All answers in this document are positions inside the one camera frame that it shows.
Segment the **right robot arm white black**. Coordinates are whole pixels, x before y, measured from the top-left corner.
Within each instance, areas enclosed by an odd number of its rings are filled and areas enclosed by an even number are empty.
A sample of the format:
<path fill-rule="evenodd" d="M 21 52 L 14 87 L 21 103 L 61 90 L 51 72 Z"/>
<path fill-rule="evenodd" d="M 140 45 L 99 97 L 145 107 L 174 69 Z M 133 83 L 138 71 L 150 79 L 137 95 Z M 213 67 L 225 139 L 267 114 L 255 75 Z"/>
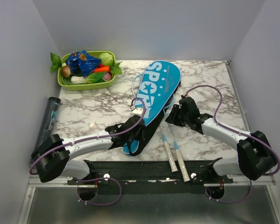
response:
<path fill-rule="evenodd" d="M 217 182 L 225 175 L 244 175 L 255 181 L 277 165 L 277 158 L 268 149 L 268 140 L 262 132 L 249 133 L 230 126 L 222 127 L 215 122 L 213 116 L 200 113 L 191 97 L 182 98 L 178 104 L 174 104 L 166 122 L 189 127 L 237 151 L 234 158 L 218 158 L 208 164 L 203 177 L 211 183 Z"/>

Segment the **blue badminton racket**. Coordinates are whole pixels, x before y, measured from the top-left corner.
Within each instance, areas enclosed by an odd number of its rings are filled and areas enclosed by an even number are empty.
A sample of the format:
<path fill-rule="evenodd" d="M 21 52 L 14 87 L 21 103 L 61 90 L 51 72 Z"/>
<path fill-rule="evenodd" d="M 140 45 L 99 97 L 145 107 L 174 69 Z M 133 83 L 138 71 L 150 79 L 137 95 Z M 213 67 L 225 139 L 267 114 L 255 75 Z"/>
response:
<path fill-rule="evenodd" d="M 174 103 L 174 94 L 169 98 L 169 100 L 167 101 L 166 105 L 164 106 L 164 108 L 162 109 L 163 110 L 163 113 L 164 113 L 164 118 L 167 118 L 167 115 L 166 115 L 166 110 Z M 173 139 L 173 145 L 174 145 L 174 149 L 175 149 L 175 154 L 176 154 L 176 157 L 177 157 L 177 160 L 178 160 L 178 163 L 179 163 L 179 167 L 180 167 L 180 170 L 181 170 L 181 173 L 182 173 L 182 177 L 183 177 L 183 181 L 184 182 L 188 182 L 190 181 L 190 177 L 188 175 L 188 172 L 187 172 L 187 169 L 186 169 L 186 166 L 185 166 L 185 163 L 184 163 L 184 160 L 182 158 L 182 153 L 179 149 L 179 146 L 177 145 L 176 143 L 176 140 L 174 138 L 174 135 L 173 135 L 173 132 L 172 132 L 172 128 L 169 124 L 168 125 L 168 129 L 169 129 L 169 132 L 171 134 L 171 137 Z"/>
<path fill-rule="evenodd" d="M 139 89 L 140 82 L 141 82 L 141 78 L 142 78 L 142 74 L 138 74 L 138 75 L 136 75 L 136 77 L 132 81 L 132 94 L 133 94 L 134 97 L 137 96 L 138 89 Z M 174 101 L 174 95 L 171 96 L 171 98 L 169 99 L 169 101 L 165 105 L 164 109 L 162 109 L 164 116 L 166 114 L 165 110 L 168 109 L 172 105 L 173 101 Z M 165 152 L 166 152 L 168 162 L 169 162 L 170 167 L 171 167 L 171 172 L 172 173 L 176 172 L 176 171 L 178 171 L 178 168 L 175 164 L 175 161 L 174 161 L 174 158 L 173 158 L 168 140 L 166 138 L 166 135 L 165 135 L 161 125 L 159 125 L 159 128 L 160 128 L 160 131 L 161 131 L 161 134 L 162 134 L 163 146 L 164 146 L 164 149 L 165 149 Z"/>

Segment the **black shuttlecock tube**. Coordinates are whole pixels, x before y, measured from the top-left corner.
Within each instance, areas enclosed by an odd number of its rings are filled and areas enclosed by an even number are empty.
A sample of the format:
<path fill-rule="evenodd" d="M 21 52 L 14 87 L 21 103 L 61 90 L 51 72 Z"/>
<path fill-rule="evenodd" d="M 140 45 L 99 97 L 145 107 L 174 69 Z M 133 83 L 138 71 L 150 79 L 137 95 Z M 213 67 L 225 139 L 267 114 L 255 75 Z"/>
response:
<path fill-rule="evenodd" d="M 49 97 L 45 112 L 42 118 L 39 133 L 37 135 L 35 149 L 37 149 L 50 135 L 55 125 L 58 109 L 61 99 L 57 97 Z"/>

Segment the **blue badminton racket front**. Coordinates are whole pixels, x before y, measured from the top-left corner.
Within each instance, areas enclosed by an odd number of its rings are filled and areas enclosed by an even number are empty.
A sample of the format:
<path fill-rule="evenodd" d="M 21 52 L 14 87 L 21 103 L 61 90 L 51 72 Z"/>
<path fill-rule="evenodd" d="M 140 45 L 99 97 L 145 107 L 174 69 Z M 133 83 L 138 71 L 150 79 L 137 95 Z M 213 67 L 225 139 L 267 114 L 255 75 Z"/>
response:
<path fill-rule="evenodd" d="M 132 81 L 132 94 L 133 94 L 134 97 L 137 96 L 138 89 L 139 89 L 140 82 L 141 82 L 141 78 L 142 78 L 142 74 L 138 74 L 138 75 L 136 75 L 136 77 Z M 165 105 L 164 109 L 162 109 L 164 116 L 166 114 L 165 110 L 168 109 L 172 105 L 173 101 L 174 101 L 174 95 L 171 96 L 171 98 L 169 99 L 169 101 Z M 161 131 L 161 134 L 162 134 L 163 146 L 164 146 L 164 149 L 165 149 L 165 152 L 166 152 L 168 162 L 169 162 L 170 167 L 171 167 L 171 172 L 172 173 L 176 172 L 176 171 L 178 171 L 178 168 L 175 164 L 175 161 L 174 161 L 174 158 L 173 158 L 168 140 L 166 138 L 166 135 L 165 135 L 161 125 L 159 125 L 159 128 L 160 128 L 160 131 Z"/>

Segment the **blue racket cover bag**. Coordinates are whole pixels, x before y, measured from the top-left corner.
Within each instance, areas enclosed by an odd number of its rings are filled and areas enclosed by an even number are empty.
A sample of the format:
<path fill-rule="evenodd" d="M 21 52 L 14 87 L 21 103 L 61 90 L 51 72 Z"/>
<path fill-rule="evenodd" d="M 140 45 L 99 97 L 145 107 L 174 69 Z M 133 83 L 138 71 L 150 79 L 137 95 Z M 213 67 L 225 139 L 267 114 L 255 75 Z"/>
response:
<path fill-rule="evenodd" d="M 155 61 L 142 73 L 136 97 L 145 103 L 146 112 L 144 138 L 134 140 L 131 146 L 123 147 L 123 152 L 131 156 L 139 155 L 153 137 L 160 125 L 169 99 L 177 91 L 181 82 L 179 68 L 171 62 Z"/>

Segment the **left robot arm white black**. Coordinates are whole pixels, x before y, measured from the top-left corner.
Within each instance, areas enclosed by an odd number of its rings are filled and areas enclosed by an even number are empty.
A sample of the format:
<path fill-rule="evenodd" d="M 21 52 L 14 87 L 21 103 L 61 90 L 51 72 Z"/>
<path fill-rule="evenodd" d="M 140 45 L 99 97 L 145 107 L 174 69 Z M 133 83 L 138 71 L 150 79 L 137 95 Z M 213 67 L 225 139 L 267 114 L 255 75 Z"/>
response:
<path fill-rule="evenodd" d="M 131 146 L 144 136 L 145 121 L 133 115 L 125 123 L 80 138 L 62 139 L 58 134 L 49 136 L 32 154 L 32 168 L 41 182 L 50 182 L 62 175 L 69 161 L 90 152 Z"/>

